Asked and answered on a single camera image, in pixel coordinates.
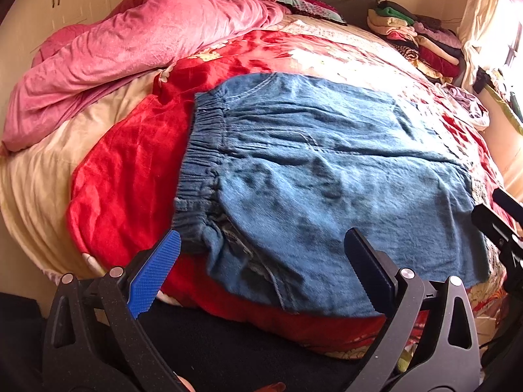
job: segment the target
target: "blue gripper pad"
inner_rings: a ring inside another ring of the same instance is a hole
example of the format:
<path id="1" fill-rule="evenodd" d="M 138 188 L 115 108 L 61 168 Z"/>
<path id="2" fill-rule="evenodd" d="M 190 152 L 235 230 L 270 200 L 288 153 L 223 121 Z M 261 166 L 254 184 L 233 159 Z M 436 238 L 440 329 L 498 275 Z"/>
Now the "blue gripper pad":
<path id="1" fill-rule="evenodd" d="M 170 230 L 129 284 L 127 306 L 134 319 L 149 311 L 161 285 L 180 255 L 178 231 Z"/>

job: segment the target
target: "bed sheet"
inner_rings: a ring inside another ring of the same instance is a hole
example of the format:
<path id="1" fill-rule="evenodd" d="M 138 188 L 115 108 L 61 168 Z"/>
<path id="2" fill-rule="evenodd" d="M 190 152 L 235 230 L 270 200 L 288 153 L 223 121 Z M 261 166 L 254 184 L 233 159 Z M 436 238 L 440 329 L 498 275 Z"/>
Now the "bed sheet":
<path id="1" fill-rule="evenodd" d="M 9 233 L 54 282 L 66 272 L 100 275 L 86 264 L 65 225 L 71 174 L 116 122 L 151 93 L 159 70 L 145 73 L 65 121 L 38 144 L 0 159 L 0 208 Z"/>

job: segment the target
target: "denim shorts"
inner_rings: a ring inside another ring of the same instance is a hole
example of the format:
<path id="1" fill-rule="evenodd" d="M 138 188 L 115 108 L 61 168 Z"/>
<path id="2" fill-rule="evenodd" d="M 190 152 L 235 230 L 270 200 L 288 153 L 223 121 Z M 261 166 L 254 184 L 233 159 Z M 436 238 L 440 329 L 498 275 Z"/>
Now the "denim shorts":
<path id="1" fill-rule="evenodd" d="M 173 227 L 230 293 L 291 313 L 375 315 L 344 253 L 351 227 L 424 279 L 487 279 L 470 175 L 414 104 L 255 73 L 195 106 Z"/>

